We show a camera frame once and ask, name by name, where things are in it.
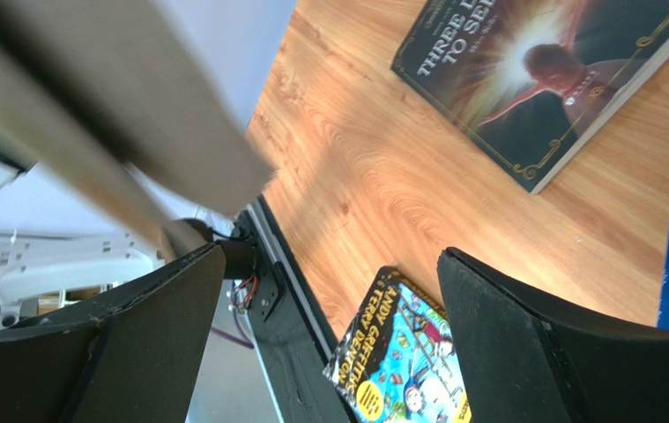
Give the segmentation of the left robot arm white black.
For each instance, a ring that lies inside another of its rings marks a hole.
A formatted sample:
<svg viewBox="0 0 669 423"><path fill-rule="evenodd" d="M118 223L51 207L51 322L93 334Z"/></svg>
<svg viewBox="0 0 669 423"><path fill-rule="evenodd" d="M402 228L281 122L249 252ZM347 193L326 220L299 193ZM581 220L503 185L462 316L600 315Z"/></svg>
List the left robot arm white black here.
<svg viewBox="0 0 669 423"><path fill-rule="evenodd" d="M128 231L74 238L0 235L0 330L37 315L42 297L54 294L64 307L69 292L102 293L172 258Z"/></svg>

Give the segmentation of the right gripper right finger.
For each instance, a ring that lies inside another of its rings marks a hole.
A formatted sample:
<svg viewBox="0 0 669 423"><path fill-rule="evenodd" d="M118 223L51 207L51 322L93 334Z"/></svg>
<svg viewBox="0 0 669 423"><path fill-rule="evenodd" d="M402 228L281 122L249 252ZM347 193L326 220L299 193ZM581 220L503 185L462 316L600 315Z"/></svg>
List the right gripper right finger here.
<svg viewBox="0 0 669 423"><path fill-rule="evenodd" d="M669 331L449 247L437 276L476 422L669 422Z"/></svg>

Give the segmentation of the orange 78-Storey Treehouse book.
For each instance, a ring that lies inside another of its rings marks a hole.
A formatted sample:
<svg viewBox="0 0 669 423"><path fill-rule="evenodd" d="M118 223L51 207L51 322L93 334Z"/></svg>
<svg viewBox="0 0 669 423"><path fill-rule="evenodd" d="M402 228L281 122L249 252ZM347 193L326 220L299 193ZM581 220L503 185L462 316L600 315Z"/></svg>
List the orange 78-Storey Treehouse book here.
<svg viewBox="0 0 669 423"><path fill-rule="evenodd" d="M0 1L0 151L171 256L204 240L136 171L228 216L274 174L152 1Z"/></svg>

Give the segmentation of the black 169-Storey Treehouse book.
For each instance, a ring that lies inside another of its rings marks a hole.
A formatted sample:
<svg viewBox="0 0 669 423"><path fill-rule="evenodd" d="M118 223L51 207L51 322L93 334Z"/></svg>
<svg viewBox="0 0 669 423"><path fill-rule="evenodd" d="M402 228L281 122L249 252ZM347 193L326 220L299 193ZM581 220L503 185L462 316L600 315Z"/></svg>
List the black 169-Storey Treehouse book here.
<svg viewBox="0 0 669 423"><path fill-rule="evenodd" d="M470 422L446 312L404 273L376 274L323 374L359 422Z"/></svg>

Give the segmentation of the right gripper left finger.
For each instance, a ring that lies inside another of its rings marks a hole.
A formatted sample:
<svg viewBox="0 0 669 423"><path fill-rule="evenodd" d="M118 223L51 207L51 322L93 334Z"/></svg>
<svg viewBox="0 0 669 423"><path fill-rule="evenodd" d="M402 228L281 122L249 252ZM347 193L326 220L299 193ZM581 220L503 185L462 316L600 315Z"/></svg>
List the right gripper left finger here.
<svg viewBox="0 0 669 423"><path fill-rule="evenodd" d="M0 330L0 422L183 422L225 267L206 245Z"/></svg>

